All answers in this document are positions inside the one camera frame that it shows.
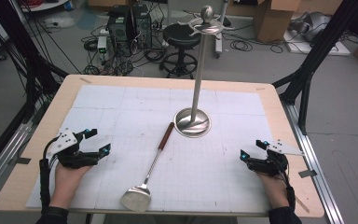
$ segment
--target white bracket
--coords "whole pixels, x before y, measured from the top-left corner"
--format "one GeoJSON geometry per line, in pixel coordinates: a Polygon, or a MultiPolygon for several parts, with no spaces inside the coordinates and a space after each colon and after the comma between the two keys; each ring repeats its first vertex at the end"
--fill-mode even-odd
{"type": "Polygon", "coordinates": [[[299,150],[296,147],[292,147],[289,144],[282,142],[280,139],[274,142],[269,142],[267,146],[268,150],[280,153],[280,154],[290,154],[295,156],[305,156],[304,152],[299,150]]]}
{"type": "Polygon", "coordinates": [[[53,156],[54,154],[63,151],[64,149],[73,146],[77,143],[77,140],[74,134],[69,130],[65,129],[60,136],[58,137],[57,141],[51,144],[50,149],[48,150],[48,155],[53,156]]]}

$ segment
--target hand-mounted device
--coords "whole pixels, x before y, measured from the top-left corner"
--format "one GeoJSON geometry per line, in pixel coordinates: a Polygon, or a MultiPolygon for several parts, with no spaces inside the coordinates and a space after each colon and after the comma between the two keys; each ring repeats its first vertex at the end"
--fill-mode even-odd
{"type": "Polygon", "coordinates": [[[244,161],[249,170],[255,171],[260,174],[275,176],[280,175],[283,182],[286,184],[287,200],[294,209],[296,208],[296,196],[295,190],[289,183],[289,178],[286,174],[286,169],[289,166],[289,162],[284,154],[303,155],[302,151],[295,149],[281,142],[277,141],[275,145],[270,144],[267,141],[256,140],[255,144],[267,151],[267,158],[265,160],[251,158],[251,156],[245,151],[241,150],[240,159],[244,161]]]}
{"type": "Polygon", "coordinates": [[[91,166],[98,164],[98,161],[109,155],[110,144],[101,147],[98,152],[82,152],[80,151],[80,142],[83,138],[88,139],[96,135],[96,129],[86,129],[80,133],[72,133],[66,129],[60,133],[58,137],[51,139],[43,152],[43,159],[39,161],[40,168],[40,200],[42,207],[48,206],[50,203],[49,193],[49,177],[53,163],[58,159],[59,162],[67,168],[78,169],[83,166],[91,166]]]}

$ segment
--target sleeve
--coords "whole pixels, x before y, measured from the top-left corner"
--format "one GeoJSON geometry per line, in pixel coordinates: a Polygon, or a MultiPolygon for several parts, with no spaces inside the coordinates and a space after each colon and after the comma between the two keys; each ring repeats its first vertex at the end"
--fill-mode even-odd
{"type": "Polygon", "coordinates": [[[280,207],[268,212],[270,224],[301,224],[301,220],[290,207],[280,207]]]}
{"type": "Polygon", "coordinates": [[[54,215],[45,214],[42,215],[39,220],[37,220],[36,224],[67,224],[66,217],[59,217],[54,215]]]}
{"type": "Polygon", "coordinates": [[[68,212],[60,207],[44,207],[42,217],[37,220],[36,224],[67,224],[68,212]]]}

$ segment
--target hand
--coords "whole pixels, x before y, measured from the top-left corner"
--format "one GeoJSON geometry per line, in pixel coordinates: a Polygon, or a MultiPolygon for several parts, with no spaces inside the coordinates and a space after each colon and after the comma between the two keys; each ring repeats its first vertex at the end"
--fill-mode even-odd
{"type": "Polygon", "coordinates": [[[68,209],[71,201],[75,197],[83,175],[92,166],[84,166],[79,169],[63,167],[59,162],[55,171],[55,190],[51,197],[49,206],[68,209]]]}
{"type": "Polygon", "coordinates": [[[259,173],[257,175],[263,182],[272,209],[289,206],[286,185],[280,175],[269,176],[259,173]]]}

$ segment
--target black stool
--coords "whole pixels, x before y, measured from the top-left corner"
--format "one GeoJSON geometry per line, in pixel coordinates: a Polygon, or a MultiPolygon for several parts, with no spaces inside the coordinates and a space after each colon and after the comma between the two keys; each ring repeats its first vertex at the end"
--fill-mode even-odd
{"type": "Polygon", "coordinates": [[[179,49],[177,53],[167,55],[159,64],[159,69],[165,69],[168,72],[167,77],[171,74],[177,76],[190,75],[193,78],[193,72],[197,69],[197,59],[190,54],[185,53],[186,49],[192,49],[201,41],[201,34],[193,34],[193,30],[188,25],[172,24],[164,29],[163,38],[168,44],[179,49]],[[177,55],[177,61],[172,61],[170,58],[177,55]],[[189,62],[185,62],[185,57],[189,57],[189,62]],[[187,69],[189,65],[194,65],[194,68],[187,69]]]}

